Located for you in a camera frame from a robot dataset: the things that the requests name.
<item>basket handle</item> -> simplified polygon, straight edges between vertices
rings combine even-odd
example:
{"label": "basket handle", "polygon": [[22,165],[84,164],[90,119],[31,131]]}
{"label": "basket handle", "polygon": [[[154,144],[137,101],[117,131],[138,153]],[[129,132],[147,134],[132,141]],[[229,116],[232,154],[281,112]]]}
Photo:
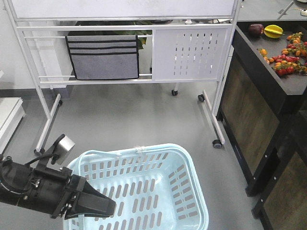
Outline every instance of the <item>basket handle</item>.
{"label": "basket handle", "polygon": [[[135,148],[133,149],[128,149],[126,152],[125,152],[125,155],[126,154],[129,154],[129,153],[137,153],[139,154],[139,157],[142,157],[144,155],[146,155],[146,153],[144,152],[146,150],[146,148],[144,146],[136,146]],[[81,175],[81,161],[83,159],[83,157],[85,155],[89,155],[89,154],[96,154],[96,155],[109,155],[109,156],[113,156],[115,158],[119,158],[121,156],[123,156],[123,154],[119,151],[111,151],[111,152],[99,152],[99,151],[95,151],[95,150],[92,150],[92,151],[87,151],[87,152],[84,152],[82,153],[78,158],[77,158],[77,168],[78,168],[78,174]]]}

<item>perforated white panel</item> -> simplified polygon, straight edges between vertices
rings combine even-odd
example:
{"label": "perforated white panel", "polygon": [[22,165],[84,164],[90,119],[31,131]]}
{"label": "perforated white panel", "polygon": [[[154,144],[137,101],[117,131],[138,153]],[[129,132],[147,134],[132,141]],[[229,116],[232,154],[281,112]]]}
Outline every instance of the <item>perforated white panel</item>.
{"label": "perforated white panel", "polygon": [[225,24],[155,31],[153,79],[219,80],[230,29],[231,25]]}

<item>robotic arm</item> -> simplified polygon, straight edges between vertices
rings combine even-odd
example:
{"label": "robotic arm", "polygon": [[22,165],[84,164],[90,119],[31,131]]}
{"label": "robotic arm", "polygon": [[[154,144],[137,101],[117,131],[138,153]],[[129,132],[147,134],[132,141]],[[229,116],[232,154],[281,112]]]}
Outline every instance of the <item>robotic arm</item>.
{"label": "robotic arm", "polygon": [[[59,171],[47,167],[63,163],[74,143],[62,134],[40,157],[19,164],[11,157],[0,158],[0,202],[50,214],[50,217],[109,217],[115,202],[96,191],[84,177],[71,174],[63,167]],[[30,167],[38,161],[36,168]]]}

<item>light blue plastic basket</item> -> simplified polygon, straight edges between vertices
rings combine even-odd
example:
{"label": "light blue plastic basket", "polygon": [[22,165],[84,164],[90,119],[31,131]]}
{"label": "light blue plastic basket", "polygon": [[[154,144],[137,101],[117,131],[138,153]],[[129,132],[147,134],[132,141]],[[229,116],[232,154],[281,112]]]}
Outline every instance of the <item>light blue plastic basket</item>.
{"label": "light blue plastic basket", "polygon": [[209,216],[192,158],[175,144],[87,151],[69,165],[116,202],[109,218],[80,215],[64,230],[206,230]]}

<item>black cable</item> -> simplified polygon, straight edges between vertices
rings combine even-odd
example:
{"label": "black cable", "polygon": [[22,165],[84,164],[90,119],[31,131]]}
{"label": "black cable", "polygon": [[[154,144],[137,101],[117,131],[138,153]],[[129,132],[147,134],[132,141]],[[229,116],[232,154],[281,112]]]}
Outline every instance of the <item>black cable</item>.
{"label": "black cable", "polygon": [[36,157],[35,159],[29,161],[28,163],[24,164],[24,165],[30,165],[32,163],[34,163],[35,161],[38,161],[40,159],[43,159],[43,158],[51,158],[51,157],[54,157],[55,154],[45,154],[45,155],[42,155],[42,156],[39,156],[39,157]]}

